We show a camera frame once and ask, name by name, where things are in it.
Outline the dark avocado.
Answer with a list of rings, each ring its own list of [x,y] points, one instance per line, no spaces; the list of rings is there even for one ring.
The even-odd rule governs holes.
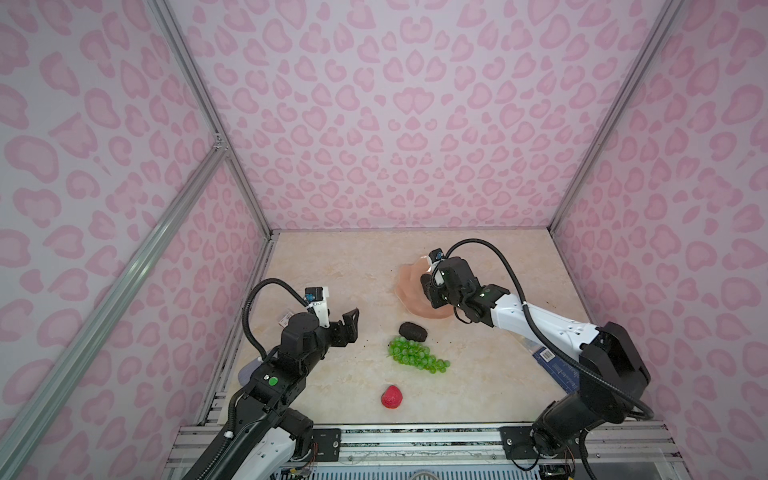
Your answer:
[[[398,333],[409,341],[423,343],[428,338],[427,330],[413,322],[404,322],[399,326]]]

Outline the green grape bunch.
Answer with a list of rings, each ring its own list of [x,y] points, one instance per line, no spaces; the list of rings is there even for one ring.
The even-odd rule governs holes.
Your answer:
[[[387,349],[388,355],[396,363],[431,374],[446,373],[451,366],[449,360],[438,358],[429,347],[404,337],[396,337],[391,340]]]

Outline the red strawberry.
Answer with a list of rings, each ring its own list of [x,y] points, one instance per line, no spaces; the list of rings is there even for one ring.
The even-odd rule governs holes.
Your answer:
[[[403,402],[403,394],[397,386],[390,385],[381,395],[380,401],[387,409],[397,409]]]

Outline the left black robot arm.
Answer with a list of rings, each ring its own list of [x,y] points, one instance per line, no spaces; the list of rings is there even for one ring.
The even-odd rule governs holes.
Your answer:
[[[309,460],[314,423],[291,404],[328,350],[358,339],[360,311],[323,326],[314,312],[293,315],[280,344],[227,406],[227,421],[185,474],[187,479],[269,479],[295,459]]]

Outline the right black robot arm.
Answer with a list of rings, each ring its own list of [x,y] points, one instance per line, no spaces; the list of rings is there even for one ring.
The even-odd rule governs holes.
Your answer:
[[[471,323],[524,336],[577,371],[577,389],[551,403],[533,422],[531,449],[553,458],[583,432],[605,423],[653,419],[653,410],[642,400],[650,373],[628,332],[616,323],[599,327],[537,307],[528,301],[517,275],[507,273],[511,289],[483,284],[466,260],[435,250],[422,285],[434,308],[449,305]]]

